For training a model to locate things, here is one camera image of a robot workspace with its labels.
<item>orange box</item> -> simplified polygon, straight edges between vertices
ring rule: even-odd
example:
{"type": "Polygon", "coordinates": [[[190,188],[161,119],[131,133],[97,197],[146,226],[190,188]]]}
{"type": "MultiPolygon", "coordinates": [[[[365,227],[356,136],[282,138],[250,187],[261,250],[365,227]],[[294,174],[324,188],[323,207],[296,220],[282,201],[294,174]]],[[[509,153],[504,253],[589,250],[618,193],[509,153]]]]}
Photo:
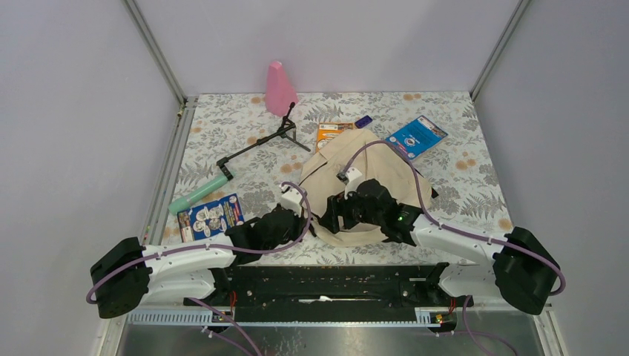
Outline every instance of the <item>orange box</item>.
{"type": "Polygon", "coordinates": [[[319,129],[317,130],[317,147],[315,148],[315,152],[318,152],[341,132],[354,130],[355,128],[354,122],[320,122],[319,129]]]}

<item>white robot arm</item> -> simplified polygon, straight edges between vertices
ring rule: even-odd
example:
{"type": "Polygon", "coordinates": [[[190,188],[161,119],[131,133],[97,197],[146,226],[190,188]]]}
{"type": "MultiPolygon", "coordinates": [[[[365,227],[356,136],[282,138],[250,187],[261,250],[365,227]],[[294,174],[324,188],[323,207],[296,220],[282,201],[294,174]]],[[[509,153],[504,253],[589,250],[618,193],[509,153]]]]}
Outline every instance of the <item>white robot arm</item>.
{"type": "Polygon", "coordinates": [[[204,240],[141,246],[135,237],[124,239],[90,269],[96,300],[88,302],[98,305],[100,317],[110,318],[143,304],[206,298],[215,290],[213,270],[258,260],[264,251],[303,237],[302,199],[288,188],[272,212],[204,240]],[[138,260],[143,261],[125,267],[138,260]],[[117,268],[122,270],[108,278],[117,268]]]}
{"type": "Polygon", "coordinates": [[[436,248],[463,257],[472,264],[443,263],[435,270],[438,275],[432,276],[449,296],[502,297],[523,312],[541,312],[557,274],[531,254],[508,246],[516,245],[559,266],[526,229],[516,227],[509,234],[499,234],[448,225],[486,241],[474,240],[435,224],[419,207],[398,204],[385,187],[375,179],[365,180],[356,168],[349,168],[339,179],[346,183],[345,191],[328,198],[326,213],[319,219],[333,234],[369,223],[381,227],[389,238],[386,242],[436,248]]]}

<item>beige shirt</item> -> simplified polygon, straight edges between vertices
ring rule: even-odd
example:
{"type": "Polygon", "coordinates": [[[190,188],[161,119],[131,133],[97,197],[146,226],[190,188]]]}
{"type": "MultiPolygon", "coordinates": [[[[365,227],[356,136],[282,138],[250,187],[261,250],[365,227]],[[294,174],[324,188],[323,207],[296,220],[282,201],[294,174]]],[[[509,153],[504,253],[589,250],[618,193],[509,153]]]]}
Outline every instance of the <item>beige shirt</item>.
{"type": "MultiPolygon", "coordinates": [[[[328,197],[345,190],[345,184],[336,175],[359,148],[377,140],[379,138],[366,129],[344,131],[303,165],[300,186],[308,193],[313,213],[319,217],[325,214],[328,197]]],[[[367,148],[356,157],[352,167],[362,172],[365,180],[375,178],[398,202],[420,206],[410,167],[387,145],[367,148]]],[[[426,208],[429,208],[432,187],[422,176],[419,176],[419,185],[426,208]]],[[[319,238],[334,246],[360,246],[386,240],[380,227],[375,225],[361,223],[337,234],[321,227],[316,220],[312,225],[319,238]]]]}

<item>green cylinder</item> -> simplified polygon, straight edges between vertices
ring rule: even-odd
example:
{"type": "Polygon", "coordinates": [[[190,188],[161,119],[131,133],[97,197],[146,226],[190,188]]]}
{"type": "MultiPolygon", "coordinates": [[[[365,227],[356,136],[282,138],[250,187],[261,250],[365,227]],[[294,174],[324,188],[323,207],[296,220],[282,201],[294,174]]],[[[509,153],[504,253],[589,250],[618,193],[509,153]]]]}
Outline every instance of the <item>green cylinder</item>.
{"type": "Polygon", "coordinates": [[[177,215],[178,212],[188,210],[194,203],[198,202],[204,196],[210,194],[213,191],[216,191],[218,188],[227,184],[228,179],[224,175],[220,177],[216,177],[213,180],[204,184],[201,188],[193,191],[192,193],[186,195],[185,197],[180,197],[179,199],[173,201],[168,206],[168,211],[173,215],[177,215]]]}

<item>blue booklet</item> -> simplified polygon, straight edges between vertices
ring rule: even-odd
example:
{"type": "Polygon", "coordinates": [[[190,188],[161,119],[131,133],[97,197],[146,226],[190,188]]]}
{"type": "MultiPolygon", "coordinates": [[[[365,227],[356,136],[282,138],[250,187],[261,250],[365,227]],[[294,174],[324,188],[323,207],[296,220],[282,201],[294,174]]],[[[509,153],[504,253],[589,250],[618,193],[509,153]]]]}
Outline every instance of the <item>blue booklet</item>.
{"type": "Polygon", "coordinates": [[[207,239],[245,222],[236,194],[181,211],[177,219],[184,243],[207,239]]]}
{"type": "Polygon", "coordinates": [[[397,145],[398,150],[410,159],[415,159],[432,146],[437,145],[446,136],[448,136],[446,131],[441,130],[422,115],[397,130],[386,140],[397,145]]]}

